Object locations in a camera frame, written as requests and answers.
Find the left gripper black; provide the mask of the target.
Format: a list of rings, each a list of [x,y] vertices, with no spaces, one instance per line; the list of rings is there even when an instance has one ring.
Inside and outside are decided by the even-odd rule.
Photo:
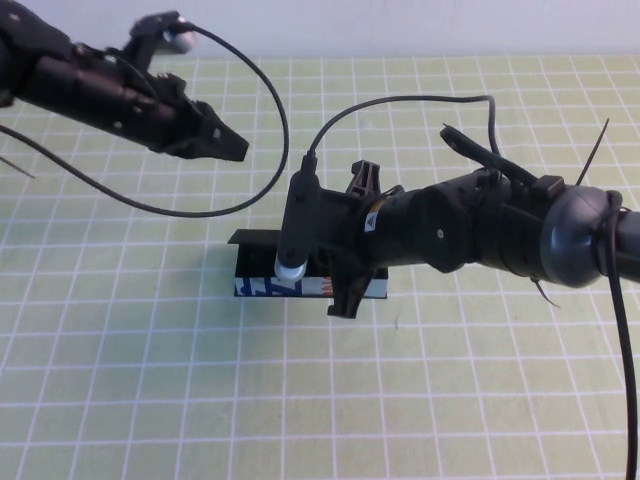
[[[19,66],[19,98],[31,105],[155,153],[231,162],[246,157],[249,142],[209,104],[189,100],[183,81],[170,80],[163,91],[114,50],[21,48]]]

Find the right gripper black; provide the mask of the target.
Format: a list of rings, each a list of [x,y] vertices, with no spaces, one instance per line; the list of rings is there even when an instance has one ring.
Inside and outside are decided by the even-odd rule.
[[[422,191],[398,187],[382,194],[380,166],[366,160],[354,162],[351,174],[345,193],[326,189],[321,193],[314,253],[324,263],[332,254],[345,262],[329,263],[333,303],[327,315],[342,319],[356,318],[375,276],[373,267],[426,262],[413,244],[419,222],[410,218],[411,202]]]

